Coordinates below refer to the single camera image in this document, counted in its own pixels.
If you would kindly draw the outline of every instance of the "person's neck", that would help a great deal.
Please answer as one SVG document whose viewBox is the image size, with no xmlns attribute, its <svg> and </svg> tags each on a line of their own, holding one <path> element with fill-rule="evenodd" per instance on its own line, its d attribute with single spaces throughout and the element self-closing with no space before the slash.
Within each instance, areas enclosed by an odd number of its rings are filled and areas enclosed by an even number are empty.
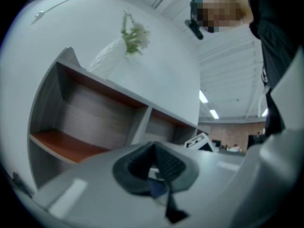
<svg viewBox="0 0 304 228">
<path fill-rule="evenodd" d="M 237 0 L 241 5 L 242 23 L 250 24 L 253 22 L 253 14 L 248 0 Z"/>
</svg>

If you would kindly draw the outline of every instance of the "white vase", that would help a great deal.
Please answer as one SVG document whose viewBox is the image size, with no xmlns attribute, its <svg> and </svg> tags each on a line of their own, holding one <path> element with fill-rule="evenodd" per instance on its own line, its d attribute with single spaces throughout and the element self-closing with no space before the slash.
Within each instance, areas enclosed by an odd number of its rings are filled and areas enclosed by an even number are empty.
<svg viewBox="0 0 304 228">
<path fill-rule="evenodd" d="M 123 39 L 113 41 L 98 53 L 92 61 L 88 71 L 96 76 L 108 79 L 112 71 L 117 67 L 127 51 L 127 45 Z"/>
</svg>

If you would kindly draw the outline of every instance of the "seated person in background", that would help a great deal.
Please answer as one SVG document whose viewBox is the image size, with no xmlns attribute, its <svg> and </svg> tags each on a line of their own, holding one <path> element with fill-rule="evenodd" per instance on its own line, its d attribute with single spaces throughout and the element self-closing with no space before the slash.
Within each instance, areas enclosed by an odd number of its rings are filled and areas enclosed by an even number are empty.
<svg viewBox="0 0 304 228">
<path fill-rule="evenodd" d="M 233 145 L 232 148 L 229 148 L 228 151 L 230 151 L 230 152 L 240 152 L 240 147 L 237 144 L 235 144 L 235 145 Z"/>
<path fill-rule="evenodd" d="M 301 0 L 192 0 L 191 19 L 214 33 L 248 24 L 261 40 L 262 80 L 268 106 L 265 135 L 280 132 L 284 123 L 270 92 L 291 64 L 300 45 L 303 28 Z"/>
</svg>

